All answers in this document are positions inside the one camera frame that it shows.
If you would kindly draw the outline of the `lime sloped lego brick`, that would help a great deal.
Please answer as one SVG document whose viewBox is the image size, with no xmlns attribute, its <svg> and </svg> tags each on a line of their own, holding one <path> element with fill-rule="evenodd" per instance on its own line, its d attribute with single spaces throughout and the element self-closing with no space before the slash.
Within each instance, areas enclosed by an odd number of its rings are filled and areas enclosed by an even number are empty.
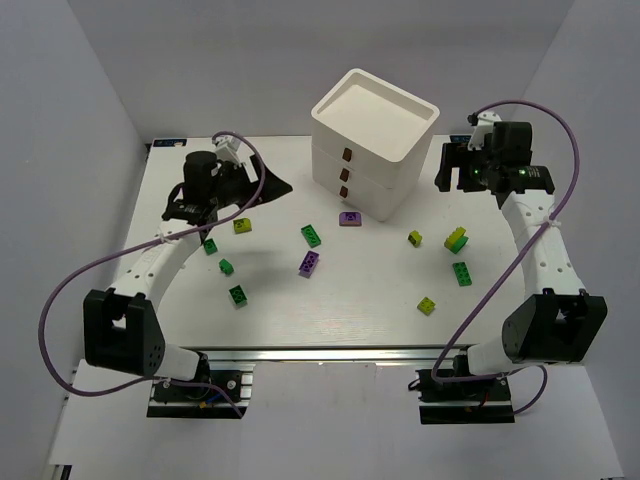
<svg viewBox="0 0 640 480">
<path fill-rule="evenodd" d="M 249 218 L 236 218 L 232 222 L 233 231 L 236 235 L 252 231 L 252 223 Z"/>
</svg>

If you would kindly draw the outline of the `small green lego brick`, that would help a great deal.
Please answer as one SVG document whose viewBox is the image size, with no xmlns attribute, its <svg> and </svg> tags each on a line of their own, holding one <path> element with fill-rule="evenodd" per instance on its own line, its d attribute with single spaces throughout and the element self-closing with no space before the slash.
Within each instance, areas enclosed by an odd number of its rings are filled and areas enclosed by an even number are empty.
<svg viewBox="0 0 640 480">
<path fill-rule="evenodd" d="M 234 273 L 233 265 L 226 259 L 221 259 L 219 261 L 219 269 L 226 276 L 230 276 Z"/>
</svg>

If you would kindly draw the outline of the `lime lego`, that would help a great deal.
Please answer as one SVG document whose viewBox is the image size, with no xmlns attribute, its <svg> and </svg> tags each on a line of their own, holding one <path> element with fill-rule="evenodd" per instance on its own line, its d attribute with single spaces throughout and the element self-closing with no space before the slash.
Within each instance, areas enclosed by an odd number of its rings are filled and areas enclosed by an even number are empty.
<svg viewBox="0 0 640 480">
<path fill-rule="evenodd" d="M 466 233 L 464 227 L 457 227 L 444 241 L 444 246 L 451 249 L 453 245 Z"/>
</svg>

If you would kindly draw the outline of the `white three-drawer storage box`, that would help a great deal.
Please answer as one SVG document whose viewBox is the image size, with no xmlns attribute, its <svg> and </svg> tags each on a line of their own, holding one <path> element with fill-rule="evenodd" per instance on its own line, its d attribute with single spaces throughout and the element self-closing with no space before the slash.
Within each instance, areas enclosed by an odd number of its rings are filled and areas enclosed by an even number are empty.
<svg viewBox="0 0 640 480">
<path fill-rule="evenodd" d="M 384 222 L 416 186 L 439 116 L 437 106 L 354 68 L 311 110 L 312 178 Z"/>
</svg>

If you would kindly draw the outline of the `green sloped lego brick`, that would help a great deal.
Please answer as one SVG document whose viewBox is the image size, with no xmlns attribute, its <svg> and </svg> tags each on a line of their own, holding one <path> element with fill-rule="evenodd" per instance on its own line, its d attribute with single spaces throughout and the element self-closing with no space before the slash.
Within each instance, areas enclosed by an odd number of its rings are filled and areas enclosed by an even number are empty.
<svg viewBox="0 0 640 480">
<path fill-rule="evenodd" d="M 467 244 L 468 237 L 466 235 L 460 236 L 451 246 L 450 251 L 454 254 L 458 254 Z"/>
</svg>

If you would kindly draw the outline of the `lime small lego brick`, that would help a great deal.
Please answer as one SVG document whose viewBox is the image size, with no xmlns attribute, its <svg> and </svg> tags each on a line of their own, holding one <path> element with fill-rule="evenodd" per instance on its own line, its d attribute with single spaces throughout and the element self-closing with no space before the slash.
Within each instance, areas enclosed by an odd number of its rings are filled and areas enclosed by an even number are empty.
<svg viewBox="0 0 640 480">
<path fill-rule="evenodd" d="M 417 248 L 421 245 L 422 235 L 417 230 L 413 230 L 408 235 L 408 241 L 413 247 Z"/>
</svg>

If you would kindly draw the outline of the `green 2x3 lego brick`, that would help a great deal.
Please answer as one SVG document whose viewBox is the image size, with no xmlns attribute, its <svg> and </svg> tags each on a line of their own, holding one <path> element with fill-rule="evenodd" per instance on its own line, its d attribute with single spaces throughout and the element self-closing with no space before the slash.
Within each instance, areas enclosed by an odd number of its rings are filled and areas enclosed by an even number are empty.
<svg viewBox="0 0 640 480">
<path fill-rule="evenodd" d="M 465 262 L 453 263 L 452 268 L 460 287 L 470 286 L 472 284 L 472 278 Z"/>
</svg>

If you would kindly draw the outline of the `lime 2x2 lego brick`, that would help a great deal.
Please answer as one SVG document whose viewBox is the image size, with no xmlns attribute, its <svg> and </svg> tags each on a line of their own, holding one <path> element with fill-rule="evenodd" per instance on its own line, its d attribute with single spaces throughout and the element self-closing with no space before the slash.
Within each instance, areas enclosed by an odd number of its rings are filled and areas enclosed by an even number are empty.
<svg viewBox="0 0 640 480">
<path fill-rule="evenodd" d="M 428 297 L 424 297 L 417 305 L 417 309 L 426 316 L 429 316 L 435 307 L 435 302 Z"/>
</svg>

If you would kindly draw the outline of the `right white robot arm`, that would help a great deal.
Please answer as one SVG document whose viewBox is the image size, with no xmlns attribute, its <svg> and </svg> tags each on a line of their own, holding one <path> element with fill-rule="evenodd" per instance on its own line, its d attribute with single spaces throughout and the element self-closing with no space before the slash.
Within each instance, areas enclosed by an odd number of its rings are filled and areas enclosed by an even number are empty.
<svg viewBox="0 0 640 480">
<path fill-rule="evenodd" d="M 484 377 L 526 365 L 583 361 L 607 313 L 603 297 L 591 295 L 579 279 L 564 245 L 549 170 L 532 164 L 532 127 L 505 122 L 486 112 L 474 121 L 469 142 L 444 145 L 435 184 L 488 191 L 507 221 L 523 272 L 524 302 L 492 340 L 469 347 L 468 374 Z"/>
</svg>

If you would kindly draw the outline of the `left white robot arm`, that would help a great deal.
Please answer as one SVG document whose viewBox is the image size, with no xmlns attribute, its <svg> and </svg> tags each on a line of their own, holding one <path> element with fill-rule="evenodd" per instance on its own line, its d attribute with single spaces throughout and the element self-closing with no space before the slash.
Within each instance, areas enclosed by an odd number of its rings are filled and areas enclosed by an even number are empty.
<svg viewBox="0 0 640 480">
<path fill-rule="evenodd" d="M 203 354 L 168 344 L 156 310 L 182 266 L 202 247 L 231 205 L 253 207 L 274 201 L 292 186 L 250 158 L 260 179 L 251 181 L 235 157 L 210 151 L 187 154 L 183 180 L 172 190 L 159 227 L 164 239 L 145 248 L 138 260 L 106 290 L 92 290 L 83 302 L 85 359 L 140 377 L 204 383 Z"/>
</svg>

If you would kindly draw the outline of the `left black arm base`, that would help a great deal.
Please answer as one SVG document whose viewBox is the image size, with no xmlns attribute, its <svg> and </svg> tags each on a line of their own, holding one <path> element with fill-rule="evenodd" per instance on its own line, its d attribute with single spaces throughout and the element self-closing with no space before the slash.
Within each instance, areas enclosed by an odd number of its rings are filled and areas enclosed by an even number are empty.
<svg viewBox="0 0 640 480">
<path fill-rule="evenodd" d="M 209 383 L 214 388 L 182 387 L 160 381 L 153 384 L 147 417 L 156 419 L 240 420 L 251 399 L 253 372 L 213 365 Z"/>
</svg>

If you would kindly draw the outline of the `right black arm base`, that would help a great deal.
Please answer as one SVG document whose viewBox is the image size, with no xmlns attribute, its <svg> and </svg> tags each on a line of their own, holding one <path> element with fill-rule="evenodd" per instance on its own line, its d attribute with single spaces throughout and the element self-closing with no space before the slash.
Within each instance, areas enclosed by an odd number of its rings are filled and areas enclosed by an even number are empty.
<svg viewBox="0 0 640 480">
<path fill-rule="evenodd" d="M 407 385 L 418 394 L 422 425 L 489 425 L 515 422 L 508 382 L 488 380 L 438 383 L 428 369 Z"/>
</svg>

